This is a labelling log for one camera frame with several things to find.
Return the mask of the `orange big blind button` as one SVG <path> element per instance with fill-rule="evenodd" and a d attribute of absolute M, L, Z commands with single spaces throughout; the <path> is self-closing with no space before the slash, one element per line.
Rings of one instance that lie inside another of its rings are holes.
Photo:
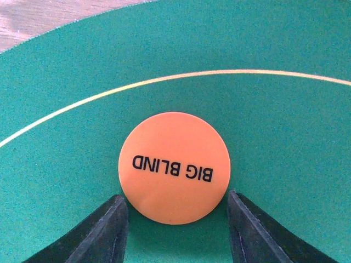
<path fill-rule="evenodd" d="M 229 186 L 231 162 L 219 133 L 182 112 L 147 118 L 127 136 L 118 177 L 130 204 L 169 225 L 198 221 L 212 212 Z"/>

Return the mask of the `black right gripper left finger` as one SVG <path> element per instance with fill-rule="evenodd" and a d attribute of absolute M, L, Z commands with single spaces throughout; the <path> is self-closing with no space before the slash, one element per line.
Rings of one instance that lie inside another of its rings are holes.
<path fill-rule="evenodd" d="M 128 223 L 126 200 L 114 195 L 25 262 L 123 262 Z"/>

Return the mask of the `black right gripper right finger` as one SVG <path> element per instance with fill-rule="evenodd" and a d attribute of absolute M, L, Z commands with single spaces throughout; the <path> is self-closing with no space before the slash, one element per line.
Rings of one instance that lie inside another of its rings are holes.
<path fill-rule="evenodd" d="M 228 193 L 228 221 L 233 262 L 336 262 L 235 190 Z"/>

